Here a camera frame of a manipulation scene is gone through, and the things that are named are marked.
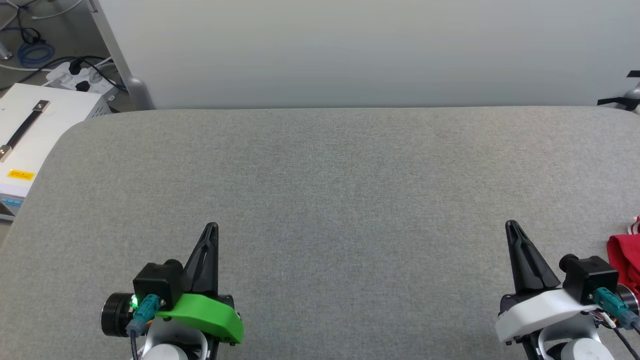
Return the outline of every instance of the yellow label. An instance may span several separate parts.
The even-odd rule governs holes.
[[[14,177],[16,179],[22,179],[22,180],[32,180],[33,177],[36,176],[36,174],[32,172],[26,172],[26,171],[20,171],[20,170],[11,170],[9,171],[9,175],[7,176]]]

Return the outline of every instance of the power socket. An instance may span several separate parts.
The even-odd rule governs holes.
[[[64,62],[47,73],[47,80],[52,81],[49,86],[99,94],[109,102],[115,99],[119,89],[98,74],[95,69],[82,68],[78,74],[73,75],[69,69],[70,66],[70,62]]]

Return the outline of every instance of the gray fabric surface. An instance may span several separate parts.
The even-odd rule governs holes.
[[[1,359],[128,359],[100,309],[220,225],[249,359],[525,359],[498,343],[504,222],[557,269],[640,212],[640,117],[607,108],[122,113],[55,146],[0,251]],[[633,344],[640,341],[628,333]],[[611,333],[617,359],[630,356]]]

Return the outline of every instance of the metal pole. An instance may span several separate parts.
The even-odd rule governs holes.
[[[4,44],[0,42],[0,59],[9,60],[13,56],[13,53],[9,52],[9,50],[4,47]]]

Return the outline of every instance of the red cloth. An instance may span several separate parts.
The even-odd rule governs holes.
[[[614,235],[607,242],[609,263],[619,273],[618,282],[640,295],[640,234]]]

